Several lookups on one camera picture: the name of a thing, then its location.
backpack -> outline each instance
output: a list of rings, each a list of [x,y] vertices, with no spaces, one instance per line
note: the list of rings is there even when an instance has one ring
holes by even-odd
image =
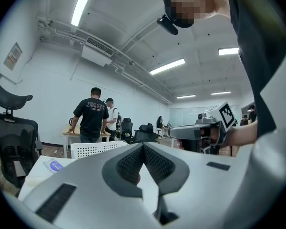
[[[118,118],[116,119],[116,132],[115,136],[117,138],[121,138],[121,123],[122,123],[122,117],[118,111]]]

table leg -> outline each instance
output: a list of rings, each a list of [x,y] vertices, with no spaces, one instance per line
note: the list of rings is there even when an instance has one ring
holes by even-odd
[[[63,145],[63,156],[64,158],[67,158],[67,149],[68,149],[68,145],[69,145],[69,137],[67,135],[64,135],[65,137],[65,143]]]

glass wall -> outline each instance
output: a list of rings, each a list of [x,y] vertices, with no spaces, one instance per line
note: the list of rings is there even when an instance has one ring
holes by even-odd
[[[241,111],[238,105],[230,106],[238,125],[241,121]],[[209,111],[213,106],[170,109],[170,123],[172,126],[196,124],[199,113]]]

air conditioner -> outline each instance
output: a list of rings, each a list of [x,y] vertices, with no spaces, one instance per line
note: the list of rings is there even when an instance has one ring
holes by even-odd
[[[105,64],[111,64],[112,62],[112,59],[86,45],[82,48],[82,58],[94,62],[102,67],[104,67]]]
[[[112,50],[110,47],[106,46],[104,43],[101,43],[92,37],[87,38],[86,45],[95,49],[96,51],[99,51],[100,53],[103,53],[109,58],[111,58],[115,53],[115,51]]]

fluorescent light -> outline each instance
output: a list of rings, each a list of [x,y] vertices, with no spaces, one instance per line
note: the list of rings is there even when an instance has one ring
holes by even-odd
[[[177,98],[187,98],[187,97],[196,97],[196,95],[182,96],[182,97],[177,97]]]
[[[88,0],[78,0],[75,6],[71,24],[78,26],[82,17],[82,12],[85,9]]]
[[[218,55],[238,54],[239,48],[223,48],[218,49]]]
[[[211,95],[230,94],[231,92],[212,93]]]
[[[164,65],[164,66],[162,66],[162,67],[160,67],[160,68],[158,68],[158,69],[155,69],[155,70],[153,70],[153,71],[150,71],[150,74],[157,74],[157,73],[159,73],[159,72],[166,71],[166,70],[168,70],[168,69],[171,69],[171,68],[173,68],[173,67],[179,66],[179,65],[184,64],[184,63],[185,63],[185,60],[184,60],[184,59],[179,59],[179,60],[177,60],[177,61],[175,61],[175,62],[166,64],[166,65]]]

